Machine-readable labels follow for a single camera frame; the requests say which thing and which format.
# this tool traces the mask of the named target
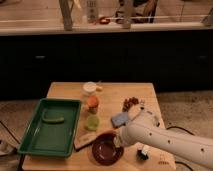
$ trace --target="green tray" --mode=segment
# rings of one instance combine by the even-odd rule
[[[73,142],[81,109],[79,100],[41,99],[34,111],[21,145],[20,154],[68,157]],[[45,118],[64,117],[63,123],[50,124]]]

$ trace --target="cable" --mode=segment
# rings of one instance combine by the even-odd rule
[[[181,130],[187,132],[188,134],[195,135],[192,132],[190,132],[189,130],[187,130],[187,129],[183,128],[183,127],[180,127],[180,126],[170,126],[170,127],[166,128],[166,129],[172,129],[172,128],[181,129]]]
[[[181,164],[185,167],[187,167],[190,171],[194,171],[188,164],[181,162],[181,161],[175,161],[176,164]]]
[[[22,165],[23,165],[23,163],[24,163],[24,158],[25,158],[25,155],[24,155],[24,154],[21,154],[17,171],[23,171]]]
[[[7,130],[7,132],[13,137],[13,139],[20,144],[19,140],[13,135],[13,133],[8,129],[8,127],[2,122],[0,121],[0,123],[2,124],[2,126]]]

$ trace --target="small cup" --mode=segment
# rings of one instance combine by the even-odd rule
[[[90,113],[96,114],[98,112],[99,100],[96,96],[90,96],[87,99],[88,111]]]
[[[90,114],[85,123],[85,128],[89,131],[96,131],[99,126],[99,118],[97,115]]]
[[[94,94],[96,91],[96,88],[97,88],[96,83],[91,81],[83,85],[84,93],[86,96],[91,96],[92,94]]]

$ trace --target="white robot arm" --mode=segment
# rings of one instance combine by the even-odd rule
[[[213,169],[213,139],[165,130],[157,125],[157,117],[142,110],[119,130],[114,142],[123,147],[141,142]]]

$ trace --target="small bowl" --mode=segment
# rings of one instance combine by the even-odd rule
[[[87,83],[85,83],[83,85],[83,89],[84,89],[85,95],[87,95],[87,96],[90,96],[90,95],[94,94],[95,91],[96,91],[96,88],[97,88],[96,83],[91,82],[91,81],[87,82]]]
[[[95,139],[92,145],[92,154],[99,164],[105,166],[112,165],[123,155],[124,148],[116,148],[113,143],[115,136],[114,132],[107,132]]]

